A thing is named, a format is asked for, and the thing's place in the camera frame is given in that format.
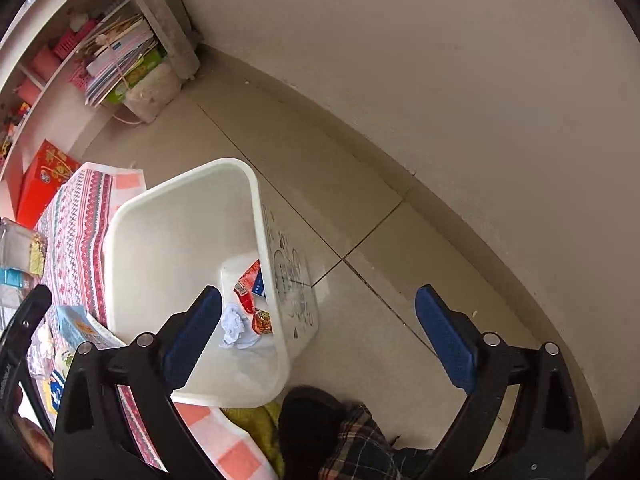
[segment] tiled floor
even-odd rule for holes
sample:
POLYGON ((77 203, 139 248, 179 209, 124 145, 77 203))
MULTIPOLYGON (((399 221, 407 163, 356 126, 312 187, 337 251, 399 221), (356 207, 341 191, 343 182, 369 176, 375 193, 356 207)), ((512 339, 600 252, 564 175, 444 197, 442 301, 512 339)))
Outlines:
MULTIPOLYGON (((386 436, 434 447, 464 394, 449 383, 415 319, 416 289, 431 283, 481 331, 536 345, 491 286, 371 168, 227 68, 204 66, 150 126, 112 120, 84 160, 135 164, 151 187, 223 156, 257 170, 265 201, 306 252, 321 327, 290 384, 362 400, 386 436)), ((499 419, 480 462, 491 458, 504 428, 499 419)))

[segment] beige wall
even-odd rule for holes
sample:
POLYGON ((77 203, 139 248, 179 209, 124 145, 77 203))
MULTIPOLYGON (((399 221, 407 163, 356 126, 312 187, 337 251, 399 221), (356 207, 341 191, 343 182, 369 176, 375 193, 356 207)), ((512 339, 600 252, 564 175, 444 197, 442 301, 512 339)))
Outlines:
POLYGON ((514 271, 616 438, 640 403, 640 44, 612 0, 184 0, 514 271))

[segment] white plastic bin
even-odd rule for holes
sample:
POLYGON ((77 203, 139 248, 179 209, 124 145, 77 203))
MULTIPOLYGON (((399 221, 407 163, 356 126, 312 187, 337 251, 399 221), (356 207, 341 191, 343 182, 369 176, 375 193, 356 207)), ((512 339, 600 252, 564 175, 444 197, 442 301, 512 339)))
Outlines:
POLYGON ((274 399, 293 359, 318 330, 318 308, 303 255, 261 202, 253 170, 221 158, 176 176, 123 205, 104 242, 108 328, 125 343, 157 332, 204 286, 237 303, 233 287, 260 259, 273 335, 253 347, 220 348, 216 327, 178 402, 253 408, 274 399))

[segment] stack of paper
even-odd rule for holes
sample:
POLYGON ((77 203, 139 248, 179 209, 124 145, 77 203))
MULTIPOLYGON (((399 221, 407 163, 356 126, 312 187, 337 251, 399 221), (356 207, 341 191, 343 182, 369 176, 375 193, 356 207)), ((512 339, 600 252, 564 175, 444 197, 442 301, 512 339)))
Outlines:
POLYGON ((95 59, 87 65, 92 79, 86 88, 85 103, 91 106, 100 104, 122 76, 156 44, 158 40, 141 16, 115 23, 100 36, 91 38, 88 48, 94 51, 95 59), (109 47, 96 43, 96 39, 101 37, 107 38, 109 47))

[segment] shoe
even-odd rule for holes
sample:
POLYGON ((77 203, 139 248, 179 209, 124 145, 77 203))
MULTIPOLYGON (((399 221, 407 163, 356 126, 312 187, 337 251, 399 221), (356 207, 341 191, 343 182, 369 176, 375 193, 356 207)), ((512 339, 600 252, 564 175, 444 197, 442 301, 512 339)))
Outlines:
POLYGON ((297 386, 287 394, 278 420, 284 480, 318 480, 345 414, 339 400, 318 388, 297 386))

